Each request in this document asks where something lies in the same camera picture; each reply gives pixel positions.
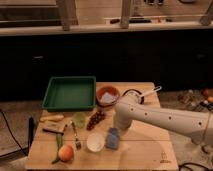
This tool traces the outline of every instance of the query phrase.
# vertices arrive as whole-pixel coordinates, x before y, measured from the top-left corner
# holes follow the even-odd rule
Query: small bowl
[[[97,103],[102,107],[114,105],[119,97],[118,89],[113,86],[104,86],[96,92]]]
[[[92,152],[99,152],[105,145],[104,136],[100,133],[92,133],[87,138],[87,148]]]

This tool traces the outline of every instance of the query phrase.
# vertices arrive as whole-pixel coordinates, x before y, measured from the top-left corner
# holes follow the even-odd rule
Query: cable
[[[190,168],[190,167],[188,167],[188,166],[186,166],[186,165],[197,166],[197,167],[203,168],[204,171],[210,171],[210,170],[211,170],[211,169],[209,169],[208,167],[203,166],[203,165],[201,165],[201,164],[192,163],[192,162],[187,162],[187,163],[183,163],[183,164],[181,164],[181,165],[179,166],[179,171],[181,171],[182,168],[187,168],[187,169],[189,169],[190,171],[193,171],[192,168]]]
[[[16,140],[16,138],[14,137],[14,135],[13,135],[11,129],[10,129],[10,126],[9,126],[9,124],[8,124],[8,121],[7,121],[6,117],[5,117],[5,114],[4,114],[4,112],[3,112],[2,109],[0,109],[0,113],[2,114],[2,116],[3,116],[4,120],[5,120],[5,123],[6,123],[6,125],[7,125],[7,128],[8,128],[8,130],[9,130],[9,132],[10,132],[10,134],[11,134],[13,140],[14,140],[14,141],[16,142],[16,144],[20,147],[22,153],[23,153],[25,156],[27,156],[27,153],[24,151],[24,149],[21,147],[21,145],[19,144],[19,142],[18,142],[18,141]]]

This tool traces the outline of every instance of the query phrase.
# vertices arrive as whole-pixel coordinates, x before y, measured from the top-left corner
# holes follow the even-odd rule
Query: grapes
[[[97,111],[90,117],[90,120],[87,124],[87,130],[92,130],[95,125],[98,124],[100,121],[104,120],[105,117],[106,114],[103,111]]]

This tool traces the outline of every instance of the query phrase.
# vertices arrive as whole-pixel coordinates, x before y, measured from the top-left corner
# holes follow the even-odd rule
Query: red bowl
[[[120,97],[118,89],[113,86],[104,86],[96,92],[96,100],[99,106],[114,105]]]

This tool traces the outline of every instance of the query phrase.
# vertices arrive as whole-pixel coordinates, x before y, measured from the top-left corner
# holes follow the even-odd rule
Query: sponge
[[[119,146],[119,132],[117,128],[110,128],[106,139],[106,147],[117,150]]]

